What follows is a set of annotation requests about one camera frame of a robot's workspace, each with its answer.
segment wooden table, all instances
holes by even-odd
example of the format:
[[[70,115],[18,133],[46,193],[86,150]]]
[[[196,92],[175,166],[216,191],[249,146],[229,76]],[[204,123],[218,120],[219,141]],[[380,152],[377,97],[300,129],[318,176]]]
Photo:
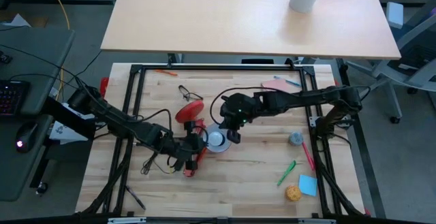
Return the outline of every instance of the wooden table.
[[[329,65],[315,65],[314,68],[320,89],[334,85]],[[129,70],[130,64],[115,63],[106,91],[108,102],[120,109],[123,105]],[[211,101],[224,89],[257,86],[262,81],[271,80],[273,75],[299,81],[298,74],[289,71],[175,72],[178,73],[178,77],[147,71],[139,114],[147,116],[167,108],[174,118],[174,115],[187,104],[178,91],[178,85],[183,84],[189,91],[204,97],[205,107],[199,118],[204,118],[205,123],[209,125],[212,123],[208,113]],[[239,92],[252,95],[253,91]],[[222,100],[219,99],[213,108],[213,114],[219,121],[221,104]],[[323,105],[324,113],[326,114],[331,107]],[[167,114],[156,116],[150,121],[168,126]],[[183,126],[174,119],[172,128],[175,136],[185,136]],[[303,195],[298,202],[289,202],[285,198],[285,188],[289,185],[298,185],[301,174],[315,176],[315,172],[311,171],[307,163],[303,148],[288,144],[288,136],[292,131],[302,132],[306,142],[310,142],[304,108],[291,109],[275,117],[257,118],[239,131],[242,135],[240,144],[231,145],[224,153],[208,153],[192,178],[184,177],[182,172],[164,174],[156,165],[152,165],[147,176],[142,175],[142,164],[152,152],[143,147],[134,147],[127,185],[138,194],[147,209],[143,211],[133,197],[126,193],[123,212],[134,211],[135,215],[148,217],[310,217],[312,212],[321,213],[319,193],[317,197]],[[344,131],[336,132],[347,137]],[[112,135],[94,141],[76,206],[77,211],[88,207],[107,183],[114,143],[115,137]],[[355,207],[363,211],[348,144],[337,138],[329,140],[329,144],[338,185]],[[307,143],[307,146],[311,151],[310,143]],[[168,171],[166,159],[165,155],[160,155],[156,163]],[[277,187],[278,179],[292,160],[297,161],[297,166],[283,184]],[[330,209],[333,210],[329,187],[326,188],[326,192]],[[112,208],[117,193],[118,187],[115,187]]]
[[[399,59],[379,0],[116,0],[103,50]]]

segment pink pen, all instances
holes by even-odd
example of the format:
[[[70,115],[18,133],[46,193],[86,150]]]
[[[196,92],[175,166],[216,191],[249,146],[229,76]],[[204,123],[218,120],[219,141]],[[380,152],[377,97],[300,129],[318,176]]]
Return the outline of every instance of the pink pen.
[[[315,171],[315,162],[313,161],[312,157],[310,156],[310,154],[309,154],[309,150],[307,150],[307,147],[306,147],[305,142],[302,142],[302,147],[303,147],[304,150],[305,150],[306,157],[307,157],[307,161],[309,162],[309,165],[311,166],[311,169],[312,169],[313,171]]]

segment orange ball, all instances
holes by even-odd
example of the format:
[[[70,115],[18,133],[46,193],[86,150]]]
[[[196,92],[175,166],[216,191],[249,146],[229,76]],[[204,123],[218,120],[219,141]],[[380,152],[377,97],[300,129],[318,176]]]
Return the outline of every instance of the orange ball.
[[[290,200],[290,201],[298,201],[301,198],[301,191],[297,186],[288,186],[286,188],[286,197]]]

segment keyboard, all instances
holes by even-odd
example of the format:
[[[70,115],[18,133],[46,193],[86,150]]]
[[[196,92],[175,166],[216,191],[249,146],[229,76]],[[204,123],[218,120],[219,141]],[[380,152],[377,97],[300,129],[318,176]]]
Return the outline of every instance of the keyboard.
[[[20,114],[29,87],[26,81],[0,80],[0,116]]]

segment green marker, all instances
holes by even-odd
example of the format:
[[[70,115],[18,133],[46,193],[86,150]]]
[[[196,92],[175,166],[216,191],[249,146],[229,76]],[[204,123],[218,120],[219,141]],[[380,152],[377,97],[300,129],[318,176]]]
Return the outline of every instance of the green marker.
[[[285,180],[285,177],[294,169],[296,164],[297,164],[297,162],[295,162],[295,160],[294,160],[291,163],[291,165],[289,165],[289,167],[287,168],[286,172],[283,174],[283,176],[278,181],[277,186],[280,186],[280,184],[283,182],[283,180]]]

